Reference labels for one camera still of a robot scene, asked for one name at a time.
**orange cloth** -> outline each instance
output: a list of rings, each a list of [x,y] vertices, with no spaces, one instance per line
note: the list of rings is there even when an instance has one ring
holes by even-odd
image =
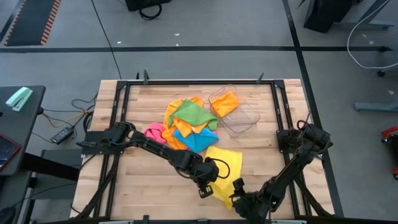
[[[195,102],[197,105],[203,107],[203,100],[200,97],[191,97],[189,100]],[[176,125],[173,124],[169,127],[169,116],[174,113],[174,111],[184,102],[183,99],[179,99],[171,102],[166,109],[164,114],[163,126],[165,131],[162,133],[162,137],[166,139],[167,144],[169,144],[173,149],[186,149],[187,146],[180,142],[176,137],[174,137],[173,132],[177,129]],[[178,125],[186,126],[188,123],[181,121]]]
[[[208,121],[199,125],[199,126],[192,126],[191,124],[188,124],[187,122],[181,120],[178,117],[173,118],[173,123],[177,127],[177,129],[180,131],[182,137],[186,138],[191,132],[193,131],[194,133],[199,134],[203,128],[206,127]]]
[[[221,118],[229,114],[232,110],[235,110],[238,105],[239,100],[231,91],[227,92],[224,96],[211,101],[211,106]]]

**wheel caster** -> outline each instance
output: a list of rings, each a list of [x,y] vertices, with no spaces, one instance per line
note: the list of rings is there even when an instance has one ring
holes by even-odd
[[[384,77],[386,75],[386,73],[382,72],[382,71],[378,71],[377,75],[378,75],[378,77]]]

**table leg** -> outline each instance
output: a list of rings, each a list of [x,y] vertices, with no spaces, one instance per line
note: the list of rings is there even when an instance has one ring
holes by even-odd
[[[24,157],[22,158],[21,169],[31,170],[40,174],[48,174],[74,181],[77,181],[79,177],[79,169],[29,153],[24,154]]]

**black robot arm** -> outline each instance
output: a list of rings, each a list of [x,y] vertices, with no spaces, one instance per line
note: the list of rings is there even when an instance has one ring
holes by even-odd
[[[192,179],[199,188],[201,198],[213,193],[209,183],[215,182],[218,177],[219,170],[212,158],[207,157],[203,160],[201,155],[192,151],[169,148],[145,137],[142,132],[136,130],[132,123],[128,122],[115,123],[112,128],[105,131],[100,142],[80,142],[78,145],[82,147],[110,147],[113,150],[131,146],[145,149],[168,160],[182,177]]]
[[[286,187],[296,181],[311,206],[320,216],[331,216],[326,212],[306,186],[297,179],[304,167],[311,163],[316,155],[333,144],[330,135],[312,124],[304,122],[303,127],[291,129],[284,138],[284,144],[296,147],[293,159],[275,177],[272,177],[256,192],[245,192],[242,179],[234,181],[234,194],[231,195],[233,207],[249,223],[264,223],[269,212],[274,212],[285,198]]]

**orange and black striped mat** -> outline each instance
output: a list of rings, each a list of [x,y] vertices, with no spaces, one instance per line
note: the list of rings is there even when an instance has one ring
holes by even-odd
[[[46,44],[60,4],[61,0],[25,0],[4,45],[10,47]]]

